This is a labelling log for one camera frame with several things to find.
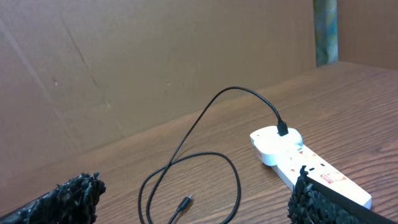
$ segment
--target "power strip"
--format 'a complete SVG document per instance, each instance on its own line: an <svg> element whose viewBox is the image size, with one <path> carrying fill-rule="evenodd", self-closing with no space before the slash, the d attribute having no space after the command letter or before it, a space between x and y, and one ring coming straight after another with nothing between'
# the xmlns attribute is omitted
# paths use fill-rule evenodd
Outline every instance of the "power strip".
<svg viewBox="0 0 398 224"><path fill-rule="evenodd" d="M296 129L289 128L288 134L279 136L277 127L269 126L251 133L250 138L260 160L271 166L291 190L300 176L301 167L306 166L305 170L313 180L371 208L371 195L305 146Z"/></svg>

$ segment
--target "wall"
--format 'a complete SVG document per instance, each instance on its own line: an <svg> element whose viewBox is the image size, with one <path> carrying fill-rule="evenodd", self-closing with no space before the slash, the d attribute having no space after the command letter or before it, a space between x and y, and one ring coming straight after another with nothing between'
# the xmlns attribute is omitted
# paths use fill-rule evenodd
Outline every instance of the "wall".
<svg viewBox="0 0 398 224"><path fill-rule="evenodd" d="M339 0L339 59L398 69L398 1Z"/></svg>
<svg viewBox="0 0 398 224"><path fill-rule="evenodd" d="M2 0L0 49L1 180L315 67L312 1Z"/></svg>

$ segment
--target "wooden table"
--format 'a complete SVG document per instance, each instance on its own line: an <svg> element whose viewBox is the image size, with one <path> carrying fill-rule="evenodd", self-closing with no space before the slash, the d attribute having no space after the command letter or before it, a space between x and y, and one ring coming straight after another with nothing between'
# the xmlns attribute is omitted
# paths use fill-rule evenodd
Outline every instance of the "wooden table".
<svg viewBox="0 0 398 224"><path fill-rule="evenodd" d="M310 149L372 195L375 212L398 222L398 72L337 62L259 93L300 131ZM98 204L97 223L139 223L137 195L142 181L167 163L198 114L3 181L0 214L80 172L101 171L107 191ZM275 122L264 103L243 94L214 105L178 154L217 151L234 162L243 194L231 223L289 223L291 192L260 162L249 139L251 132ZM144 191L145 202L155 181ZM228 163L203 156L171 167L152 202L154 223L167 223L181 199L190 194L195 202L177 223L224 220L236 197Z"/></svg>

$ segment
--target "cardboard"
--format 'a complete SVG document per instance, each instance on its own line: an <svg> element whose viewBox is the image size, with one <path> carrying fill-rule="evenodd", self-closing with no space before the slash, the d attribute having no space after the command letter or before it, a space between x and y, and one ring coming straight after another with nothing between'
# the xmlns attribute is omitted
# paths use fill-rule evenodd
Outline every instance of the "cardboard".
<svg viewBox="0 0 398 224"><path fill-rule="evenodd" d="M311 0L4 0L0 41L0 179L315 67Z"/></svg>
<svg viewBox="0 0 398 224"><path fill-rule="evenodd" d="M339 0L339 59L398 69L398 2Z"/></svg>

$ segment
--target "charging cable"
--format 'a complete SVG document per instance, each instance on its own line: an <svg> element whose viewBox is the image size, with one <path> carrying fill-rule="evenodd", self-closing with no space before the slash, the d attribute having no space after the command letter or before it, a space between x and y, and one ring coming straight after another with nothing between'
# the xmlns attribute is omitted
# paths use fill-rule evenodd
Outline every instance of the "charging cable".
<svg viewBox="0 0 398 224"><path fill-rule="evenodd" d="M213 99L211 99L211 101L207 104L206 108L201 112L201 114L199 115L199 117L197 118L197 120L194 122L194 124L192 125L192 127L189 129L189 131L186 133L186 135L184 136L184 138L182 139L181 143L178 145L177 149L175 150L173 156L170 158L169 162L163 166L162 168L160 168L159 170L153 172L151 175L149 175L144 182L141 185L141 188L139 189L139 194L138 194L138 216L140 219L140 222L142 224L145 224L144 222L144 217L142 215L142 210L141 210L141 199L142 199L142 191L144 190L144 187L146 185L146 183L148 182L148 180L150 178L152 178L154 175L158 174L160 171L163 171L160 175L160 177L157 179L156 184L154 185L152 191L150 192L147 204L146 204L146 217L148 220L149 224L153 224L152 219L150 217L150 204L152 202L152 199L155 195L156 189L159 186L160 182L162 181L164 175L166 174L166 172L169 170L169 168L181 161L184 161L185 159L189 159L195 156L204 156L204 155L215 155L215 156L221 156L222 158L226 159L228 161L228 163L231 165L232 169L234 170L234 174L235 174L235 178L236 178L236 186L238 188L238 193L236 195L236 201L235 201L235 205L231 211L231 213L226 217L226 219L224 221L222 221L220 224L226 224L229 223L235 216L236 212L238 212L238 208L239 208L239 204L241 202L241 182L239 180L239 175L238 172L234 166L234 164L232 163L232 161L230 159L228 159L228 157L226 157L226 155L221 154L219 152L199 152L199 153L195 153L195 154L191 154L189 156L185 156L182 157L180 159L174 160L174 157L177 155L178 151L180 150L182 144L185 142L185 140L188 138L189 134L192 132L192 130L194 129L194 127L197 125L197 123L199 122L199 120L201 119L201 117L206 113L207 109L210 107L210 105L216 100L217 97L219 97L222 93L224 93L225 91L228 90L242 90L242 91L246 91L248 93L251 93L253 95L255 95L256 97L258 97L260 100L262 100L266 105L268 105L273 112L275 113L277 119L278 119L278 124L277 124L277 129L278 129L278 134L280 136L284 136L286 134L288 134L288 130L287 130L287 125L286 123L282 120L282 118L280 118L280 115L278 113L278 111L276 110L276 108L268 101L266 100L263 96L261 96L260 94L256 93L253 90L250 90L248 88L243 88L240 86L231 86L228 88L225 88L224 90L221 90L219 93L217 93L217 95L215 95L213 97ZM177 215L184 210L187 205L190 203L191 201L191 197L185 197L183 199L183 201L181 202L181 204L177 207L176 212L174 213L173 217L170 219L169 223L172 223L175 219L175 217L177 217Z"/></svg>

